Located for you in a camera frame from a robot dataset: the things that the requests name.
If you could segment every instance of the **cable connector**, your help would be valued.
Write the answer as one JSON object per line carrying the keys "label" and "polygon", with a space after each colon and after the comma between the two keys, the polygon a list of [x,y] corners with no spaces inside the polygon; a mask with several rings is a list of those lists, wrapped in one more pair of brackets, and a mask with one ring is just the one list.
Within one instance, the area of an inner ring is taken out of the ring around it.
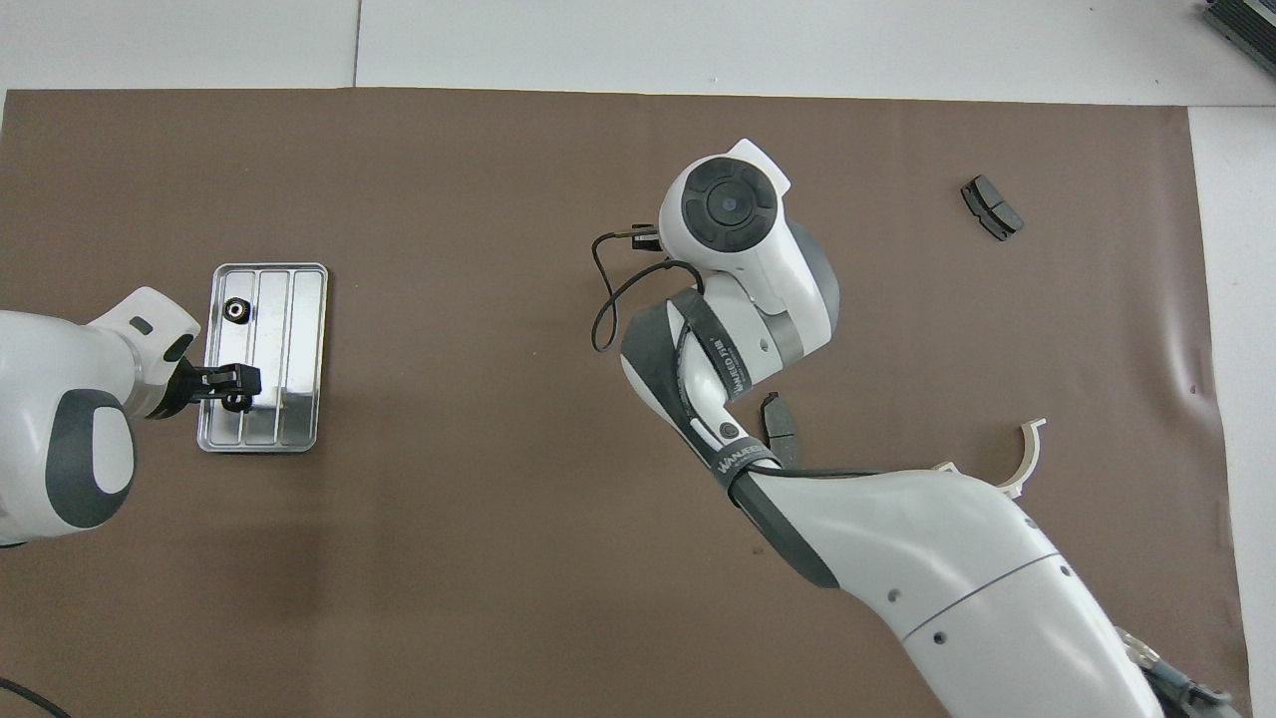
{"label": "cable connector", "polygon": [[662,251],[660,235],[653,224],[629,224],[630,231],[616,232],[619,236],[630,237],[629,245],[638,251]]}

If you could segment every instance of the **metal tray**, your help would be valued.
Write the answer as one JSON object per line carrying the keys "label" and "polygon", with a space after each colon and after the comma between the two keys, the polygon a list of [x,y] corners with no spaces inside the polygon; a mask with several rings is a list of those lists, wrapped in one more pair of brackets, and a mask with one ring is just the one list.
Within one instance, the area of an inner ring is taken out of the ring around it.
{"label": "metal tray", "polygon": [[[236,323],[222,307],[250,304]],[[315,445],[323,367],[328,269],[316,263],[222,264],[213,272],[204,365],[242,362],[262,371],[262,394],[246,413],[205,402],[197,441],[213,453],[300,453]]]}

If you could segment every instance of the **brown work surface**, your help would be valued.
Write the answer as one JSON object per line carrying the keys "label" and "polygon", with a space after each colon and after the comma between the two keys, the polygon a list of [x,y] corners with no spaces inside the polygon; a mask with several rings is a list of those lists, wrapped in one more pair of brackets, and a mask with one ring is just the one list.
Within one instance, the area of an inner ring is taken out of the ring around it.
{"label": "brown work surface", "polygon": [[[792,179],[842,314],[736,414],[781,392],[808,467],[989,481],[1046,417],[1023,509],[1115,622],[1248,710],[1188,119],[1165,107],[10,92],[0,306],[87,321],[149,284],[204,316],[223,261],[323,261],[332,293],[318,446],[135,426],[115,519],[0,555],[0,675],[96,717],[942,715],[886,626],[790,570],[590,349],[590,240],[740,136]],[[1009,241],[960,198],[976,173],[1027,222]],[[605,247],[618,277],[655,258]]]}

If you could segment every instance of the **white plastic clip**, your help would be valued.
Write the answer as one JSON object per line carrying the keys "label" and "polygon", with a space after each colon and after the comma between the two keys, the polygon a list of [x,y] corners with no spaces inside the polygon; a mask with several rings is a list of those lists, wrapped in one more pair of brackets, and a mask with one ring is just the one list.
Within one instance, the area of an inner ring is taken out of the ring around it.
{"label": "white plastic clip", "polygon": [[1045,420],[1032,420],[1020,426],[1023,430],[1023,460],[1020,462],[1020,468],[1014,471],[1014,476],[997,487],[1011,499],[1023,496],[1023,482],[1028,481],[1028,477],[1036,469],[1037,459],[1041,458],[1041,435],[1037,434],[1037,427],[1044,425]]}

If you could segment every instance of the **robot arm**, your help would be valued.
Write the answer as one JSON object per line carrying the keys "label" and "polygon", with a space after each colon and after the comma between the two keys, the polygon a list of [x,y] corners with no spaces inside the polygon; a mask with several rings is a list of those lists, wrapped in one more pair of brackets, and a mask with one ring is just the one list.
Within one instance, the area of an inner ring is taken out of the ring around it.
{"label": "robot arm", "polygon": [[197,333],[151,287],[85,325],[0,311],[0,546],[110,519],[133,487],[129,420],[260,392],[251,367],[191,367],[184,353]]}
{"label": "robot arm", "polygon": [[799,574],[891,626],[953,715],[1161,715],[1085,584],[1002,492],[935,471],[782,476],[726,412],[837,323],[837,281],[786,219],[787,187],[748,140],[679,175],[660,236],[707,274],[704,293],[632,319],[621,366],[634,390]]}

